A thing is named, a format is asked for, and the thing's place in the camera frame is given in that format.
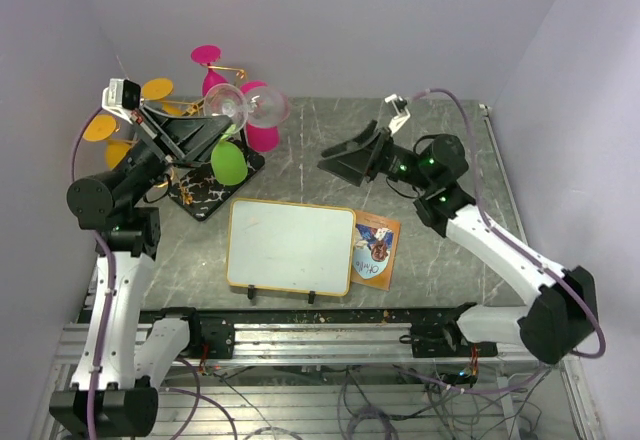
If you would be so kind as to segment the clear wine glass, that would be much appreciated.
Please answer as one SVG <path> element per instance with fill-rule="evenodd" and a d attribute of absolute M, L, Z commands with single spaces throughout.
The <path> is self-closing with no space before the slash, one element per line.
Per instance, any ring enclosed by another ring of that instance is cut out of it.
<path fill-rule="evenodd" d="M 218 84 L 203 97 L 202 108 L 206 116 L 228 117 L 236 131 L 246 125 L 277 127 L 290 113 L 288 99 L 270 86 L 249 87 L 244 92 L 231 84 Z"/>

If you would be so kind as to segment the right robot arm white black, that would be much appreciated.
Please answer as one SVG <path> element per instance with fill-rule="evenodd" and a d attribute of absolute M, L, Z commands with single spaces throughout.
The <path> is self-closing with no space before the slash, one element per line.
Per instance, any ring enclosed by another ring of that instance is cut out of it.
<path fill-rule="evenodd" d="M 389 128 L 370 122 L 353 139 L 325 149 L 318 166 L 354 186 L 379 174 L 408 184 L 417 193 L 413 204 L 422 224 L 471 252 L 517 293 L 520 307 L 469 302 L 451 310 L 437 338 L 448 353 L 505 343 L 526 348 L 545 364 L 558 363 L 595 330 L 593 276 L 546 259 L 482 214 L 458 183 L 469 168 L 458 137 L 424 139 L 423 150 L 408 150 L 395 144 Z"/>

